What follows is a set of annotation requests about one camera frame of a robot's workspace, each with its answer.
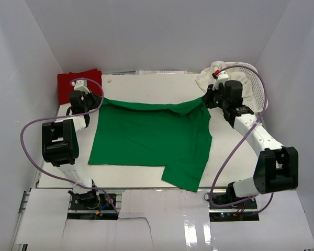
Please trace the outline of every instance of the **white laundry basket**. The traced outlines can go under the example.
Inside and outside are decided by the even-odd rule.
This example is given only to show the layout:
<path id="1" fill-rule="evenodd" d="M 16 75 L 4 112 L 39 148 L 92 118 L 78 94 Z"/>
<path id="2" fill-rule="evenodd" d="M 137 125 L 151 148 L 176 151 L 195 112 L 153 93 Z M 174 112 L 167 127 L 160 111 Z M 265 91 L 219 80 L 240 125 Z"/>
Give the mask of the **white laundry basket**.
<path id="1" fill-rule="evenodd" d="M 243 62 L 226 62 L 226 66 L 232 66 L 232 65 L 244 65 L 251 69 L 254 69 L 256 72 L 257 69 L 253 67 L 251 64 L 243 63 Z M 245 68 L 232 68 L 230 71 L 239 71 L 244 72 L 249 80 L 251 80 L 252 83 L 252 97 L 247 98 L 247 100 L 243 100 L 243 104 L 248 106 L 253 112 L 261 112 L 264 108 L 264 88 L 260 81 L 260 79 L 250 70 Z"/>

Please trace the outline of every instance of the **wall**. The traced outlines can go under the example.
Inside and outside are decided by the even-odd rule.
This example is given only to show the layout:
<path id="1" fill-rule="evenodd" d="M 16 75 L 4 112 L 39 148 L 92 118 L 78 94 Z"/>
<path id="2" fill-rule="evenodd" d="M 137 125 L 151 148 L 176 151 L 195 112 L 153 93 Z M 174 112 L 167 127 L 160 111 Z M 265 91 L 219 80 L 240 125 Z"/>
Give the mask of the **wall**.
<path id="1" fill-rule="evenodd" d="M 314 0 L 293 0 L 256 67 L 267 82 L 269 132 L 299 151 L 298 194 L 314 237 Z"/>
<path id="2" fill-rule="evenodd" d="M 254 64 L 289 0 L 26 0 L 65 72 Z"/>
<path id="3" fill-rule="evenodd" d="M 24 0 L 0 1 L 0 251 L 10 249 L 24 190 L 35 169 L 19 134 L 28 121 L 54 115 L 61 68 Z M 26 142 L 40 162 L 40 125 Z"/>

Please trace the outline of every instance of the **folded red fabric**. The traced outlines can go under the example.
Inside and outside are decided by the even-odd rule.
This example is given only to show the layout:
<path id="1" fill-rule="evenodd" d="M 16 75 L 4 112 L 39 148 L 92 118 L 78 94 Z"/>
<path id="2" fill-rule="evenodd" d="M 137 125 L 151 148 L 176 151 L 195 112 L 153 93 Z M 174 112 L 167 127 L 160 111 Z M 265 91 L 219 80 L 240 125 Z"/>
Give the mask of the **folded red fabric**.
<path id="1" fill-rule="evenodd" d="M 71 81 L 75 78 L 85 77 L 92 79 L 98 82 L 100 85 L 102 84 L 101 71 L 98 69 L 89 70 L 86 72 L 79 73 L 62 73 L 57 76 L 57 85 L 58 85 L 58 102 L 60 105 L 66 104 L 70 102 L 69 93 L 74 90 L 74 87 L 71 85 Z M 91 81 L 87 81 L 87 87 L 91 89 L 93 93 L 101 96 L 102 92 L 95 83 Z"/>

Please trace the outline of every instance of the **white cloth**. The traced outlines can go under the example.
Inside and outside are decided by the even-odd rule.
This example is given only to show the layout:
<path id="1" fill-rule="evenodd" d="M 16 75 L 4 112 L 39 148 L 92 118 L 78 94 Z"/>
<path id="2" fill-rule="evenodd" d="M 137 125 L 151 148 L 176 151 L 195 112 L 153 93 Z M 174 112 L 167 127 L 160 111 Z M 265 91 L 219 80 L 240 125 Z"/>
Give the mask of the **white cloth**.
<path id="1" fill-rule="evenodd" d="M 227 66 L 223 61 L 212 62 L 209 68 L 206 68 L 201 71 L 195 82 L 200 87 L 200 89 L 203 90 L 204 93 L 206 93 L 208 85 L 214 84 L 214 82 L 216 81 L 213 78 L 212 74 L 216 70 L 221 70 L 225 67 Z M 253 95 L 252 83 L 251 80 L 248 79 L 246 74 L 244 72 L 237 71 L 237 68 L 228 69 L 226 70 L 226 72 L 229 75 L 230 80 L 237 80 L 242 83 L 243 86 L 242 98 L 250 100 Z"/>

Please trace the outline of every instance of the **white table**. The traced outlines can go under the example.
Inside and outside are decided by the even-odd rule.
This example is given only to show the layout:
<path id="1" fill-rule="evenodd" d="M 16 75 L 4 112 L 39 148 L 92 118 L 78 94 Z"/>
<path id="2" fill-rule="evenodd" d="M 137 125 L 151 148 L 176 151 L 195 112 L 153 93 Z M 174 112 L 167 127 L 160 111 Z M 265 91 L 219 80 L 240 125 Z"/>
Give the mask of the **white table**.
<path id="1" fill-rule="evenodd" d="M 203 96 L 196 85 L 197 74 L 184 75 L 111 75 L 103 76 L 105 97 L 109 99 L 147 104 L 178 104 Z M 60 106 L 59 115 L 65 115 L 69 104 Z M 223 161 L 241 140 L 242 136 L 225 121 L 219 108 L 210 109 L 210 134 L 213 137 L 209 160 L 200 187 L 210 187 Z M 91 115 L 88 128 L 77 133 L 80 155 L 77 161 L 97 186 L 103 188 L 170 188 L 173 185 L 161 180 L 164 167 L 88 165 L 98 112 Z M 257 157 L 247 142 L 238 149 L 220 176 L 217 186 L 253 175 Z M 52 174 L 64 175 L 50 163 L 44 169 Z M 39 188 L 69 188 L 71 184 L 47 175 L 41 175 Z"/>

